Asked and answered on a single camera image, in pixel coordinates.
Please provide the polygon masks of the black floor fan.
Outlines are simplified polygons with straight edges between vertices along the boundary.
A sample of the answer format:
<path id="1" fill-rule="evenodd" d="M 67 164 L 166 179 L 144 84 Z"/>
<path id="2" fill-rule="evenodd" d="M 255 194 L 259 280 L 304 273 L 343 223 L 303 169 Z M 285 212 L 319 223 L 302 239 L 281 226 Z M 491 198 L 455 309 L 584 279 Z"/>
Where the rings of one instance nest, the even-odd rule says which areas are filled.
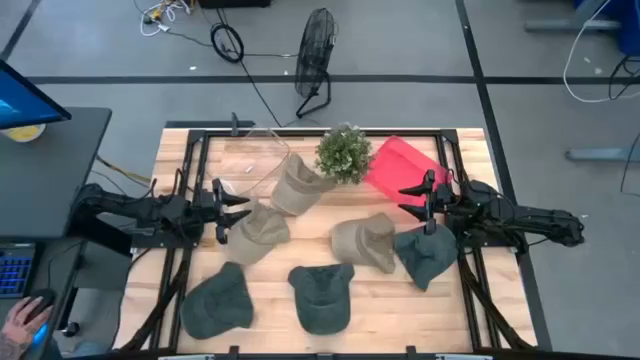
<path id="1" fill-rule="evenodd" d="M 327 8 L 319 8 L 311 12 L 301 38 L 294 75 L 295 90 L 304 98 L 304 102 L 296 110 L 298 119 L 325 108 L 331 103 L 331 77 L 328 67 L 335 46 L 336 31 L 336 22 Z M 327 88 L 326 100 L 306 110 L 306 105 L 320 95 L 323 84 Z"/>

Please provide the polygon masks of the grey table foot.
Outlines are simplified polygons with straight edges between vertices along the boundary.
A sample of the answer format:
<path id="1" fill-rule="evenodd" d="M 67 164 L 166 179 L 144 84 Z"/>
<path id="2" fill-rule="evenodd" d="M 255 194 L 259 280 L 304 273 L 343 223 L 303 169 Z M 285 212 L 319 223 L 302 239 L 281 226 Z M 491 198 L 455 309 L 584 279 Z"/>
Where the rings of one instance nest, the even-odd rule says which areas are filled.
<path id="1" fill-rule="evenodd" d="M 529 32 L 569 32 L 579 31 L 616 31 L 621 27 L 614 20 L 587 20 L 584 23 L 568 19 L 528 20 L 524 22 L 524 29 Z"/>
<path id="2" fill-rule="evenodd" d="M 640 150 L 630 148 L 573 148 L 565 152 L 571 161 L 604 161 L 640 163 Z"/>

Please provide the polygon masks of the clear plastic bin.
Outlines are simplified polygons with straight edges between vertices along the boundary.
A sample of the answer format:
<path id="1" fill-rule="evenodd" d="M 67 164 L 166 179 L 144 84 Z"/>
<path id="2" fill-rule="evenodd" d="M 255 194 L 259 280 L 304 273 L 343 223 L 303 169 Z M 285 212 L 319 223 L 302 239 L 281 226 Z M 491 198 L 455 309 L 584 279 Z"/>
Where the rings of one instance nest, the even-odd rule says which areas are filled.
<path id="1" fill-rule="evenodd" d="M 272 129 L 252 129 L 244 137 L 226 141 L 219 177 L 235 195 L 267 196 L 290 153 L 286 140 Z"/>

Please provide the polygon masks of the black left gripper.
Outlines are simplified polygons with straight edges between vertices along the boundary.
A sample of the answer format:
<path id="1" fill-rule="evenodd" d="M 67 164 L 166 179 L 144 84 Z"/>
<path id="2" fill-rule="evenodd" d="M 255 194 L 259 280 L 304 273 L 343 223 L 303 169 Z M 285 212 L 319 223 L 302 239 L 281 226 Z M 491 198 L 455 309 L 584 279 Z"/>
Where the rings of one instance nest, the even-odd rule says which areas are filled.
<path id="1" fill-rule="evenodd" d="M 216 240 L 221 245 L 226 245 L 226 229 L 233 227 L 237 222 L 248 216 L 250 210 L 226 213 L 226 206 L 236 206 L 249 202 L 249 198 L 232 195 L 226 192 L 219 178 L 212 180 L 212 190 L 201 192 L 200 208 L 205 223 L 215 223 Z"/>

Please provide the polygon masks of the yellow bowl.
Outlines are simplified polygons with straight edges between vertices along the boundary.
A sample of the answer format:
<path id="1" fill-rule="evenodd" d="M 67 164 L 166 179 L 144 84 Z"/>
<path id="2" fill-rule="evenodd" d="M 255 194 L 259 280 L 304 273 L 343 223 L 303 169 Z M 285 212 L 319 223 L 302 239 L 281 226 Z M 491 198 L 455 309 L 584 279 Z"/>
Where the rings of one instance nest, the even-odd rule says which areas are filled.
<path id="1" fill-rule="evenodd" d="M 3 129 L 0 134 L 18 143 L 28 143 L 38 139 L 45 130 L 46 125 L 39 124 Z"/>

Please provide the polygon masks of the dark green baseball cap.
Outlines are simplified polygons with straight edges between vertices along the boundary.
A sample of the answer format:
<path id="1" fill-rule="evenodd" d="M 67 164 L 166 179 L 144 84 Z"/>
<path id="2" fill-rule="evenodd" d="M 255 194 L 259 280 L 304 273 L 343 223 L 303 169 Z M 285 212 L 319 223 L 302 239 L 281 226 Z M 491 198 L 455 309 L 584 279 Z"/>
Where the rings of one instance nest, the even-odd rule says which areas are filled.
<path id="1" fill-rule="evenodd" d="M 351 318 L 351 264 L 292 269 L 288 282 L 294 290 L 295 306 L 302 328 L 312 335 L 333 335 L 347 328 Z"/>
<path id="2" fill-rule="evenodd" d="M 180 317 L 189 336 L 205 340 L 234 328 L 249 328 L 254 306 L 242 267 L 226 262 L 185 297 Z"/>
<path id="3" fill-rule="evenodd" d="M 393 237 L 393 248 L 415 286 L 423 291 L 458 257 L 455 235 L 441 224 L 429 235 L 422 228 L 397 233 Z"/>

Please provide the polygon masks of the blue cabinet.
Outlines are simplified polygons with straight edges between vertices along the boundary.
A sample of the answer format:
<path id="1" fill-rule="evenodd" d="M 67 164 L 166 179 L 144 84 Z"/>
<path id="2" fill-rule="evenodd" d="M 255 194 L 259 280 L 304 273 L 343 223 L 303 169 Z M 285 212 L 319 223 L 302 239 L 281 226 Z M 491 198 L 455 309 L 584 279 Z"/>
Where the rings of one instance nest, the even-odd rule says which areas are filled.
<path id="1" fill-rule="evenodd" d="M 574 0 L 576 10 L 583 5 L 593 13 L 580 28 L 572 47 L 579 42 L 586 25 L 600 14 L 619 23 L 617 44 L 619 50 L 628 56 L 640 57 L 640 0 Z"/>

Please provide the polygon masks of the person's hand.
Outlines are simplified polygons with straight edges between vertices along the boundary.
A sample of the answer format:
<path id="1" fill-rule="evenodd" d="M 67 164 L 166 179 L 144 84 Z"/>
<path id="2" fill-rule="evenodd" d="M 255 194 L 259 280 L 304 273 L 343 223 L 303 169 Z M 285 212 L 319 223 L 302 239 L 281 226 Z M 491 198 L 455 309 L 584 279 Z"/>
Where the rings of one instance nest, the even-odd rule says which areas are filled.
<path id="1" fill-rule="evenodd" d="M 26 323 L 26 316 L 33 306 L 38 304 L 40 298 L 32 302 L 30 305 L 27 305 L 29 300 L 30 297 L 25 297 L 9 310 L 5 318 L 5 322 L 0 328 L 0 332 L 5 333 L 13 340 L 30 346 L 38 330 L 49 319 L 53 306 L 48 307 L 30 323 Z"/>

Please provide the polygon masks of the person's forearm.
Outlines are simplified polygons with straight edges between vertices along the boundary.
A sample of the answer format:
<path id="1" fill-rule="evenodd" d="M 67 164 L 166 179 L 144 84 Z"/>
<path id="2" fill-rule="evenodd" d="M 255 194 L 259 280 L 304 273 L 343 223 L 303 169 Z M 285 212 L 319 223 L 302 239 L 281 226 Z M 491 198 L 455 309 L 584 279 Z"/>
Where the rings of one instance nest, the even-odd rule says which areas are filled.
<path id="1" fill-rule="evenodd" d="M 20 360 L 28 347 L 0 332 L 0 360 Z"/>

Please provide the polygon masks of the black desk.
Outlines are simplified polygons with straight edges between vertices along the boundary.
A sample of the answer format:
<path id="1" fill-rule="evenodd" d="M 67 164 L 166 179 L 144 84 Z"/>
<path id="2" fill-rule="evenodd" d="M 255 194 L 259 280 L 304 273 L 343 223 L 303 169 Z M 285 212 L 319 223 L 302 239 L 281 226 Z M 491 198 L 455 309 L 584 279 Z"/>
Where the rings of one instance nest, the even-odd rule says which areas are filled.
<path id="1" fill-rule="evenodd" d="M 72 107 L 72 118 L 19 143 L 0 135 L 0 237 L 57 238 L 84 186 L 112 117 L 109 108 Z"/>

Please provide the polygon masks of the red translucent plastic bin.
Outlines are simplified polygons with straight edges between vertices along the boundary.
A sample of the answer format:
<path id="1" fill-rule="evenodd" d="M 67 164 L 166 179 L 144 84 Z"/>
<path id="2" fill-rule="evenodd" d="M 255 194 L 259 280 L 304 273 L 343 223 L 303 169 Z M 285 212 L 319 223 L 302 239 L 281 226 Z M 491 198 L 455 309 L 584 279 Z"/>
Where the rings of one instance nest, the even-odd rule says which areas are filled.
<path id="1" fill-rule="evenodd" d="M 397 136 L 387 139 L 374 154 L 364 181 L 396 204 L 421 206 L 426 196 L 414 197 L 400 190 L 420 185 L 428 170 L 435 173 L 433 188 L 448 183 L 448 171 L 436 161 Z"/>

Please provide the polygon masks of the tan baseball cap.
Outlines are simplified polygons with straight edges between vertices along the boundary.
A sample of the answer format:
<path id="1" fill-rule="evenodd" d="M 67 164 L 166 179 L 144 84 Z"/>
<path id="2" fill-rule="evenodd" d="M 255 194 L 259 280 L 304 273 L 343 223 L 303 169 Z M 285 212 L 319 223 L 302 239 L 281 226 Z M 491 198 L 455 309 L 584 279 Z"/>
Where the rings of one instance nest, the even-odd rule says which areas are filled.
<path id="1" fill-rule="evenodd" d="M 300 216 L 335 186 L 332 178 L 318 175 L 299 154 L 291 153 L 272 192 L 271 204 L 288 215 Z"/>
<path id="2" fill-rule="evenodd" d="M 375 267 L 391 274 L 395 271 L 394 235 L 391 219 L 377 213 L 336 224 L 331 230 L 331 249 L 340 262 Z"/>
<path id="3" fill-rule="evenodd" d="M 291 237 L 280 212 L 258 201 L 250 202 L 246 209 L 250 213 L 231 227 L 224 249 L 232 262 L 252 265 Z"/>

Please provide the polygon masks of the black computer mouse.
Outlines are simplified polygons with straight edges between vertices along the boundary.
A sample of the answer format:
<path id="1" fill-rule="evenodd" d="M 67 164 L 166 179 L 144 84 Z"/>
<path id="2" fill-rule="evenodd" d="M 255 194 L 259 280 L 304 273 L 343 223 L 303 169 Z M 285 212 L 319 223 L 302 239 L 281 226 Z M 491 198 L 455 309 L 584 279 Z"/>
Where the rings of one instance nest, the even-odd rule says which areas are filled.
<path id="1" fill-rule="evenodd" d="M 55 304 L 56 292 L 49 288 L 43 288 L 35 290 L 30 295 L 30 300 L 27 305 L 30 305 L 32 302 L 36 301 L 40 298 L 40 301 L 37 305 L 33 306 L 31 311 L 25 318 L 26 323 L 30 323 L 33 319 L 35 319 L 40 313 L 46 310 L 48 307 Z"/>

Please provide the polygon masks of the laptop keyboard with blue backlight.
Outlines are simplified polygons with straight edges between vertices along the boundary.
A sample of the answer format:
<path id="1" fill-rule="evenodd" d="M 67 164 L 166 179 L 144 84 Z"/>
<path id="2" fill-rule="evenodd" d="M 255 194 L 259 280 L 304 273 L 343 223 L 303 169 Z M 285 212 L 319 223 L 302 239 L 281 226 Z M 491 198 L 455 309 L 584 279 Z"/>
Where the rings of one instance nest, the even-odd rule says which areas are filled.
<path id="1" fill-rule="evenodd" d="M 34 243 L 0 243 L 0 299 L 24 296 L 35 257 Z"/>

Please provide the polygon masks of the computer monitor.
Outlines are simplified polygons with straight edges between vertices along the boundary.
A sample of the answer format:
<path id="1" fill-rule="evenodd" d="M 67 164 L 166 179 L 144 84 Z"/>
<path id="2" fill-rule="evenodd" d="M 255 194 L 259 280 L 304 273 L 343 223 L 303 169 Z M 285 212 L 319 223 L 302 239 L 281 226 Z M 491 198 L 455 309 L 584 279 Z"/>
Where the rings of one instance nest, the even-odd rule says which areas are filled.
<path id="1" fill-rule="evenodd" d="M 71 118 L 64 107 L 0 59 L 0 130 Z"/>

